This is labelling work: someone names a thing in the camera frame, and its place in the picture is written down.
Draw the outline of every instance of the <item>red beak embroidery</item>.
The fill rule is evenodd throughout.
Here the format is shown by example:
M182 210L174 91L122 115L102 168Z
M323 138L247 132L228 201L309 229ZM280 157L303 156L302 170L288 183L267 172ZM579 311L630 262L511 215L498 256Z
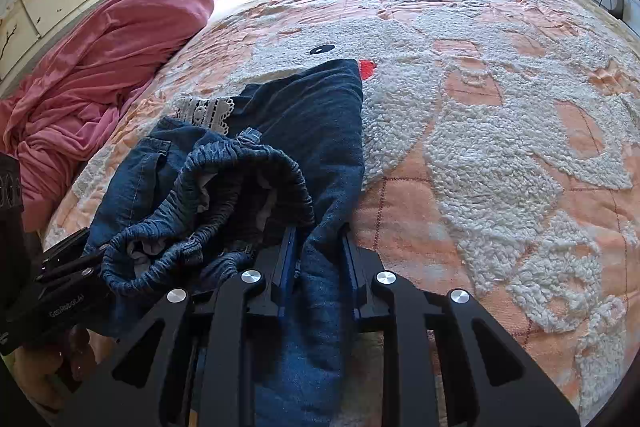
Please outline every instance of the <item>red beak embroidery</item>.
M360 68L360 79L362 81L367 80L376 69L376 63L371 60L358 60L358 67Z

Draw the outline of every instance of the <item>cartoon face pattern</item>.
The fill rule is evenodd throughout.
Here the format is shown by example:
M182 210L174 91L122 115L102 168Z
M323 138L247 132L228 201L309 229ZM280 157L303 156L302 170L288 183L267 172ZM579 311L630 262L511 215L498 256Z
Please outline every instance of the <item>cartoon face pattern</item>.
M549 332L575 330L613 299L616 314L604 321L618 338L609 342L610 363L578 356L580 367L614 381L622 300L603 294L596 232L562 210L562 181L612 194L632 188L623 152L640 142L640 61L577 4L580 27L568 3L547 8L552 0L429 1L360 0L367 16L280 27L257 39L219 92L332 58L373 61L363 83L364 190L421 140L442 222L476 296L505 285ZM588 415L599 395L584 390L578 405Z
M363 81L363 197L418 151L428 190L409 198L428 192L438 215L407 200L398 241L446 236L478 298L502 293L529 330L573 335L558 349L571 353L570 374L554 378L567 393L578 382L572 399L587 420L619 381L625 345L640 343L626 320L640 283L630 264L640 60L595 10L582 0L270 0L205 30L115 136L134 142L134 125L151 126L182 92L233 96L332 58L375 63ZM121 154L117 141L106 147ZM378 211L386 204L380 196ZM423 253L401 261L426 270Z

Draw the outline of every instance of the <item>white fluffy pattern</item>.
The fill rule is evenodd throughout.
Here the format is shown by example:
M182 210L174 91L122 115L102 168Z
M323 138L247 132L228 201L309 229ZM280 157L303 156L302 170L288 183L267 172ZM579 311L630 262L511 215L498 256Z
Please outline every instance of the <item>white fluffy pattern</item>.
M192 48L193 66L180 62L178 54L165 66L158 89L187 76L180 90L191 96L201 95L203 87L207 97L233 96L247 83L282 78L332 58L375 62L373 76L363 83L363 188L399 165L433 123L424 142L425 163L444 225L476 294L504 282L518 306L546 331L567 331L589 321L575 355L585 419L620 377L625 347L621 301L601 295L598 247L570 216L556 210L562 187L541 160L581 182L611 190L631 187L622 151L640 143L640 105L626 93L603 95L589 80L591 71L607 68L612 59L629 78L640 78L640 60L622 32L596 17L595 6L573 0L359 0L366 10L362 17L334 10L330 22L283 25L290 10L299 12L303 6L313 20L344 0L298 1L269 0L220 23L227 30L237 28L240 36L229 45L226 64L233 54L247 52L245 46L251 58L215 89L209 89L207 78L218 57L203 59L209 51L204 46L198 52L199 44ZM404 22L393 19L393 8L401 6L409 10ZM348 13L354 13L353 7ZM259 20L252 20L251 28L263 36L254 44L256 34L244 40L242 32L255 17ZM517 35L537 43L536 56L518 51ZM212 33L210 38L217 37ZM439 52L437 41L443 39L471 42L476 50L462 46ZM336 47L309 54L322 44ZM460 58L465 55L481 60L484 69L463 71ZM484 86L491 76L501 105L467 105L449 98L445 85L457 71L470 89ZM598 154L584 157L571 147L558 102L572 103L593 119L602 136ZM99 166L90 165L100 177ZM74 190L90 193L89 181L82 183ZM621 226L627 243L637 245L636 223ZM57 233L53 227L49 239ZM369 344L373 357L380 349L375 341ZM369 387L356 388L354 393L366 396L354 400L354 410L336 425L362 425L371 418L367 396L378 390Z
M580 255L577 247L588 248ZM546 333L575 330L597 304L602 291L600 247L565 212L558 212L519 266L507 290ZM557 299L562 314L549 308Z
M362 133L364 186L396 167L433 117L441 68L427 50L424 37L395 20L346 19L296 26L280 33L278 42L260 39L252 59L216 90L235 94L249 82L263 83L298 73L334 58L373 60L374 74L363 83ZM322 44L336 47L310 55Z
M622 377L625 336L624 302L609 296L591 312L587 333L578 340L575 353L583 424L600 410Z
M449 100L424 147L440 213L479 295L508 279L562 190L504 114Z
M47 237L42 242L42 249L49 250L49 248L58 244L65 237L68 237L69 233L62 227L59 227L55 222L50 223L47 229Z

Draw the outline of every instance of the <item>folded clothes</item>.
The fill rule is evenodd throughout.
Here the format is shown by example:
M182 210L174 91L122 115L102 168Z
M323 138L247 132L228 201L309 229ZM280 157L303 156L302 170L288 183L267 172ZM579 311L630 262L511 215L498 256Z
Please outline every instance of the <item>folded clothes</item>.
M239 96L185 96L174 105L178 120L164 118L131 150L92 222L85 253L109 244L102 277L116 294L92 329L122 334L164 291L214 289L250 264L255 248L279 243L285 225L309 225L300 230L286 323L255 346L255 414L259 426L327 426L350 349L337 238L364 173L358 63L331 60L249 84ZM198 213L199 180L213 172L208 209ZM168 246L156 254L159 239ZM131 242L132 252L146 243L151 253L140 276Z
M18 158L28 232L42 229L82 161L156 71L202 29L214 0L106 0L0 102L0 151Z

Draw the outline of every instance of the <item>pink blanket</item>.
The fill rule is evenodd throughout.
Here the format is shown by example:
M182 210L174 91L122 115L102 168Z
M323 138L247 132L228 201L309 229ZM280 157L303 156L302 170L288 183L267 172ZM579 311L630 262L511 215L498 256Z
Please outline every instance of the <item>pink blanket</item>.
M154 73L202 29L214 0L108 0L0 102L0 151L20 161L25 229L47 224L80 162Z

